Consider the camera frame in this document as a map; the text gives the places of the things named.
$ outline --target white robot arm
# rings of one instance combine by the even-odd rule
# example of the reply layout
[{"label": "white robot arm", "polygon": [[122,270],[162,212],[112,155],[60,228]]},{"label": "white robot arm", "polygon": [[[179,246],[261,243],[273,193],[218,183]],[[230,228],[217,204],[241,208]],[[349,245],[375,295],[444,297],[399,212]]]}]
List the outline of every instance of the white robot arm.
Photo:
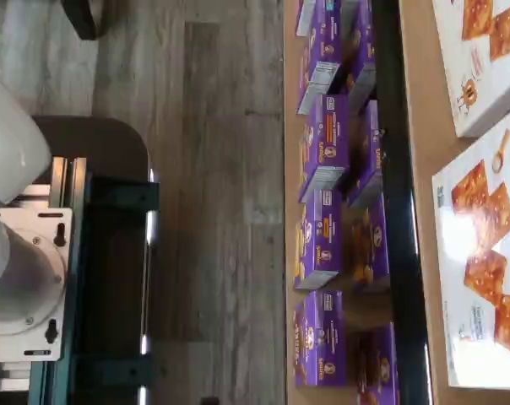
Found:
[{"label": "white robot arm", "polygon": [[0,84],[0,206],[17,197],[50,161],[39,128]]},{"label": "white robot arm", "polygon": [[[50,161],[40,130],[0,84],[0,207],[17,197]],[[0,312],[25,305],[11,295],[27,287],[15,288],[21,285],[21,279],[24,281],[25,274],[36,277],[38,271],[33,271],[28,259],[32,255],[37,257],[37,250],[0,222]]]}]

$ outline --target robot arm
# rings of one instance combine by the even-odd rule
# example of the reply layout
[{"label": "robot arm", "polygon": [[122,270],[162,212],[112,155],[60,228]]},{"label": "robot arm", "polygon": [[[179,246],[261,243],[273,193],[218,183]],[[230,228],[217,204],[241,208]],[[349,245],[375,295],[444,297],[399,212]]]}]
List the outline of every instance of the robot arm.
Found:
[{"label": "robot arm", "polygon": [[50,161],[39,128],[0,84],[0,207],[17,197]]}]

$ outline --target white box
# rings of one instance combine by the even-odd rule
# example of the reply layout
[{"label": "white box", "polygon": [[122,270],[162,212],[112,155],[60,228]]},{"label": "white box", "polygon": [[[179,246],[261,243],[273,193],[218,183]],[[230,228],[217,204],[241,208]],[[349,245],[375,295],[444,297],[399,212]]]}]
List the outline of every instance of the white box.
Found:
[{"label": "white box", "polygon": [[510,389],[510,114],[433,176],[448,384]]},{"label": "white box", "polygon": [[456,133],[479,137],[510,111],[510,0],[432,1]]}]

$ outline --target cardboard box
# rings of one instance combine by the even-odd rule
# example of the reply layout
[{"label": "cardboard box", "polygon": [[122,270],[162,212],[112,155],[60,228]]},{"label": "cardboard box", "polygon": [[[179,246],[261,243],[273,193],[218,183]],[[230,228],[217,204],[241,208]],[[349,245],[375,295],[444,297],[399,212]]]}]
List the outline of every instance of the cardboard box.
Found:
[{"label": "cardboard box", "polygon": [[510,389],[510,113],[433,177],[450,386]]},{"label": "cardboard box", "polygon": [[345,384],[345,320],[340,291],[313,291],[294,311],[297,386]]},{"label": "cardboard box", "polygon": [[510,0],[433,0],[453,120],[479,137],[510,111]]},{"label": "cardboard box", "polygon": [[324,94],[342,62],[341,0],[315,2],[307,46],[301,58],[298,114],[306,115],[315,94]]},{"label": "cardboard box", "polygon": [[351,227],[350,260],[357,289],[380,292],[390,288],[384,198],[366,208]]},{"label": "cardboard box", "polygon": [[318,289],[342,270],[341,194],[316,190],[297,227],[296,289]]},{"label": "cardboard box", "polygon": [[375,202],[383,190],[381,133],[375,100],[367,103],[360,133],[354,140],[352,138],[351,135],[350,172],[354,184],[345,201],[351,208],[365,208]]},{"label": "cardboard box", "polygon": [[393,324],[363,332],[359,339],[358,403],[399,405]]},{"label": "cardboard box", "polygon": [[332,190],[349,173],[347,96],[320,95],[313,103],[301,138],[299,200],[314,190]]},{"label": "cardboard box", "polygon": [[356,55],[345,81],[349,108],[357,113],[375,89],[375,46],[373,44],[372,0],[360,0],[351,40]]}]

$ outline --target black metal frame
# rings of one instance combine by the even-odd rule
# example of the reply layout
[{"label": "black metal frame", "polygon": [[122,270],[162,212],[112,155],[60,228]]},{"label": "black metal frame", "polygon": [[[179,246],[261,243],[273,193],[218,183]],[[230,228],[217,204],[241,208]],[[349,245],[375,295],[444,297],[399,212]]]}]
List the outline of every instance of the black metal frame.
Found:
[{"label": "black metal frame", "polygon": [[431,402],[399,0],[372,0],[382,176],[401,405]]},{"label": "black metal frame", "polygon": [[62,0],[63,9],[81,40],[97,39],[97,28],[90,8],[90,0]]},{"label": "black metal frame", "polygon": [[29,405],[67,405],[75,390],[107,387],[149,386],[153,375],[150,354],[111,359],[103,355],[80,355],[81,305],[88,246],[84,233],[91,223],[84,219],[87,208],[137,210],[159,209],[159,185],[150,182],[119,181],[92,176],[86,159],[54,158],[52,161],[50,207],[73,209],[73,237],[66,286],[62,358],[57,362],[32,363]]}]

